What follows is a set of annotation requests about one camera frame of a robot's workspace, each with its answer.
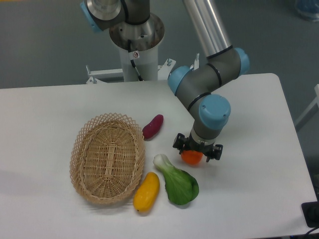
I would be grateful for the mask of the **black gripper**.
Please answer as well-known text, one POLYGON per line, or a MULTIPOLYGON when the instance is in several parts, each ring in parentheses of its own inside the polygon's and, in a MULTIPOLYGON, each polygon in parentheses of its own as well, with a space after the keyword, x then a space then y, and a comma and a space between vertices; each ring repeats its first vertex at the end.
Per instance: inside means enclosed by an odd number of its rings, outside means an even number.
POLYGON ((199 137, 196 133, 190 133, 186 139, 182 133, 178 133, 172 147, 182 154, 185 150, 193 150, 201 153, 205 153, 206 162, 210 160, 220 160, 223 145, 215 144, 215 139, 204 139, 199 137))

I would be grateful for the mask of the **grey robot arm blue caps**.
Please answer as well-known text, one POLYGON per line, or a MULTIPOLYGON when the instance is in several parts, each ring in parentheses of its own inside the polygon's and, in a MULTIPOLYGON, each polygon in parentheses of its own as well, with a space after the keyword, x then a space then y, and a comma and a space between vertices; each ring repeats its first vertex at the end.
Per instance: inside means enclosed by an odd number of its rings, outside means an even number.
MULTIPOLYGON (((250 61, 244 50, 230 43, 214 1, 186 0, 183 4, 207 63, 181 66, 167 74, 171 91, 194 118, 190 135, 178 134, 173 147, 219 160, 223 147, 215 141, 228 122, 231 108, 224 97, 213 92, 245 74, 250 61)), ((80 7, 93 31, 109 31, 120 53, 126 82, 160 78, 163 67, 158 66, 158 46, 164 25, 151 13, 148 0, 85 0, 80 7)))

